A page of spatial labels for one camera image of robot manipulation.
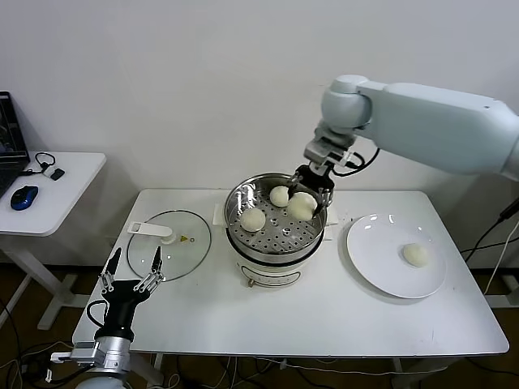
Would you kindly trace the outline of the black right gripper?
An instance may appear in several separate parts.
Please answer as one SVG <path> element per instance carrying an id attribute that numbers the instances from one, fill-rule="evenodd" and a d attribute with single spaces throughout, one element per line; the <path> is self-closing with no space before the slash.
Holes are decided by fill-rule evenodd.
<path id="1" fill-rule="evenodd" d="M 330 196 L 335 187 L 334 181 L 329 177 L 331 171 L 331 165 L 325 165 L 324 170 L 320 173 L 315 173 L 310 165 L 300 165 L 290 178 L 288 198 L 291 199 L 297 192 L 299 183 L 314 191 L 316 207 L 313 211 L 313 217 L 316 218 L 330 204 Z"/>

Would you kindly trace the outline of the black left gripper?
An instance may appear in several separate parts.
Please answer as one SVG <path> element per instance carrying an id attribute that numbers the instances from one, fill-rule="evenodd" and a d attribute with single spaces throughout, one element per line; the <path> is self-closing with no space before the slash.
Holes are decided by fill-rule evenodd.
<path id="1" fill-rule="evenodd" d="M 122 248 L 117 248 L 99 275 L 101 296 L 108 303 L 108 310 L 95 337 L 134 337 L 131 326 L 137 305 L 148 300 L 165 279 L 161 271 L 161 248 L 158 246 L 150 272 L 142 280 L 114 280 L 121 253 Z"/>

